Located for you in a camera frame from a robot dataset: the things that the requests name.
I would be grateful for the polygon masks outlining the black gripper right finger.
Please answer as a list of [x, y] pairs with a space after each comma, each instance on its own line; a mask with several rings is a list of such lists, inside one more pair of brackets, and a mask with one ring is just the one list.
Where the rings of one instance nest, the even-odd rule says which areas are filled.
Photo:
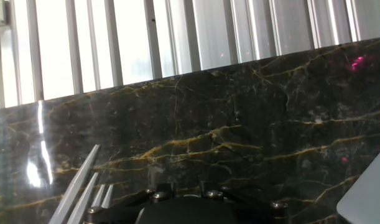
[[266, 201], [240, 192], [236, 188], [215, 183], [201, 183], [197, 192], [188, 198], [197, 203], [187, 205], [195, 223], [287, 223], [288, 205], [280, 201]]

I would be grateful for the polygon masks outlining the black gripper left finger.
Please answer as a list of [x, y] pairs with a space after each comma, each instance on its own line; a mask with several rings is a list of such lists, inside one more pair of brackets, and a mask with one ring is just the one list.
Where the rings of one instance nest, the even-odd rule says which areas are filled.
[[183, 223], [186, 198], [176, 195], [174, 184], [159, 184], [130, 195], [109, 208], [93, 206], [88, 209], [85, 223]]

